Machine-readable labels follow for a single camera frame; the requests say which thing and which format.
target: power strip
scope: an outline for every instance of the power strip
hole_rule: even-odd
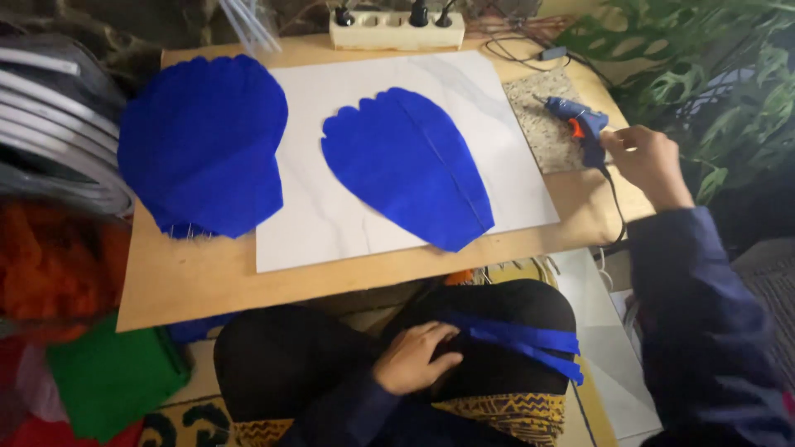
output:
[[[466,25],[461,13],[449,13],[452,24],[436,26],[441,13],[428,13],[428,24],[422,28],[409,24],[407,12],[351,11],[354,21],[340,26],[331,14],[328,31],[334,49],[338,50],[400,50],[439,51],[460,49]]]

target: dark blue sleeve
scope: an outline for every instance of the dark blue sleeve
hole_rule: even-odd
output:
[[[384,391],[370,371],[353,375],[318,398],[287,430],[279,447],[365,447],[401,398]]]
[[[665,429],[646,444],[790,445],[770,321],[729,267],[709,211],[663,212],[628,232],[646,386]]]

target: green fabric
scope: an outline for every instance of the green fabric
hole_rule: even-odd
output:
[[[100,321],[78,340],[47,349],[75,436],[103,444],[190,379],[165,330],[116,333],[117,316]]]

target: hand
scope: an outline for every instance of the hand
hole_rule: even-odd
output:
[[[432,363],[431,356],[442,340],[458,335],[459,329],[439,321],[414,326],[398,334],[389,349],[373,366],[373,377],[384,390],[402,396],[430,387],[463,356],[448,352]]]
[[[695,206],[679,166],[679,146],[665,134],[632,126],[605,130],[600,137],[621,175],[646,194],[657,212]]]

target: white paper sheet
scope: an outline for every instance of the white paper sheet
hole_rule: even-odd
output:
[[[402,87],[452,118],[486,185],[489,234],[560,222],[491,62],[476,51],[271,70],[289,107],[276,152],[285,206],[257,226],[257,272],[427,245],[337,181],[320,148],[323,121]]]

